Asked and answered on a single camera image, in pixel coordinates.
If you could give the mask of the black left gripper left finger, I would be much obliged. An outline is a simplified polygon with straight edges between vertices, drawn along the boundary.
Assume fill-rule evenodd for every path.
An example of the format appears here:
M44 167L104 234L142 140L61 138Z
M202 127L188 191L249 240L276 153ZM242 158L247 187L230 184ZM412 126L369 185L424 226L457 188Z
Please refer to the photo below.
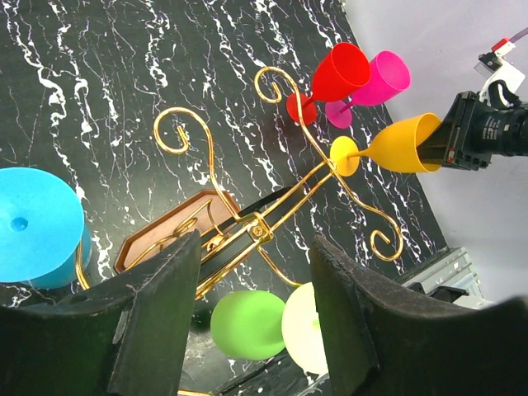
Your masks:
M174 395L200 271L186 233L57 304L1 310L4 395Z

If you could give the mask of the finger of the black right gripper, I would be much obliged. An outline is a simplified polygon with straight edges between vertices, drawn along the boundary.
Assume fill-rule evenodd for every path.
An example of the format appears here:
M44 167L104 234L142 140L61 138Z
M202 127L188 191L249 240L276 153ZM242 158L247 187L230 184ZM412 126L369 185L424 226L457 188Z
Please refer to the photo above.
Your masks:
M452 121L424 119L418 125L417 155L424 165L448 165Z

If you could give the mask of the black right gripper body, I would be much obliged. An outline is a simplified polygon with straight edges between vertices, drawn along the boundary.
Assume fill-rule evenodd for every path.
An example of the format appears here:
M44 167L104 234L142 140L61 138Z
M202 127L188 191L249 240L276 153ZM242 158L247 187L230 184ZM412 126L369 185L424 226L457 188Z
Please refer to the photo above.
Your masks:
M445 166L461 170L488 167L493 155L527 155L527 104L497 109L462 92L445 116Z

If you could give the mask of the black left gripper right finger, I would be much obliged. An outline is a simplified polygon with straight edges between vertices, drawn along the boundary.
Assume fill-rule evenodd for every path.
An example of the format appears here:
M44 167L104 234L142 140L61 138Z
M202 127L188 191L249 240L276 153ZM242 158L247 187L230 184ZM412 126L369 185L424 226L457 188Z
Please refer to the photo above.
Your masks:
M526 394L526 297L463 308L356 263L323 237L310 260L336 395Z

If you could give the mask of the orange yellow plastic wine glass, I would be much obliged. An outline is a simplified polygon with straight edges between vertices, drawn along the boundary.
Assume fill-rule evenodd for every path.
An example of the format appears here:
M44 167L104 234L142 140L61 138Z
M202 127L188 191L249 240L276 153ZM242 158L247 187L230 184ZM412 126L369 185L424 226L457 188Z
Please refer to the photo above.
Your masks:
M337 172L348 177L359 167L360 157L372 159L380 167L391 172L435 172L441 166L422 161L417 147L424 143L440 126L441 120L433 113L401 120L382 129L370 142L367 149L360 151L355 142L347 137L336 138L330 149L330 159Z

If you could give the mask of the pink plastic wine glass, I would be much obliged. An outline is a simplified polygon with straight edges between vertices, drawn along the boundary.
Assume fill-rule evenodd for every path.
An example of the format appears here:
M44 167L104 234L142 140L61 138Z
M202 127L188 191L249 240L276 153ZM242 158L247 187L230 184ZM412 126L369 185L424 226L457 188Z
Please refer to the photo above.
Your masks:
M353 106L378 106L407 90L412 82L408 66L392 51L380 51L370 61L370 81L351 95L351 100L325 104L325 116L338 129L351 126Z

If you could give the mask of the green plastic wine glass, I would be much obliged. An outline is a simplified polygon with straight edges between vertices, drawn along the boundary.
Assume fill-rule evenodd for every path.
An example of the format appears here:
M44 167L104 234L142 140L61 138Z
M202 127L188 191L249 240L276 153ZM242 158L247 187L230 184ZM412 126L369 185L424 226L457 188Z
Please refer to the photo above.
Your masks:
M286 350L302 370L328 373L328 363L311 282L287 300L264 290L236 291L214 307L214 344L227 356L263 361Z

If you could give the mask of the red plastic wine glass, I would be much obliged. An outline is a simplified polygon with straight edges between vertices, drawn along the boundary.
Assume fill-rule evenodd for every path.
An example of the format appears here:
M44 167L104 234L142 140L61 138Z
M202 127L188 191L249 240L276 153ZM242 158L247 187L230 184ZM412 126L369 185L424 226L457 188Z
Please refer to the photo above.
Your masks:
M333 102L349 97L370 81L370 63L364 52L351 42L335 44L316 68L313 94L300 94L304 123L310 125L317 118L315 101Z

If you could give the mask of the blue plastic wine glass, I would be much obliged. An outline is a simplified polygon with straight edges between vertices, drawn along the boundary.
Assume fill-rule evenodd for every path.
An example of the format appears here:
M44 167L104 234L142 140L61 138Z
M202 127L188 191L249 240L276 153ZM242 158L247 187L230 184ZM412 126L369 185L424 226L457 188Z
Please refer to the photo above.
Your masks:
M89 229L75 191L52 173L30 167L1 170L1 282L55 289L75 278L91 252Z

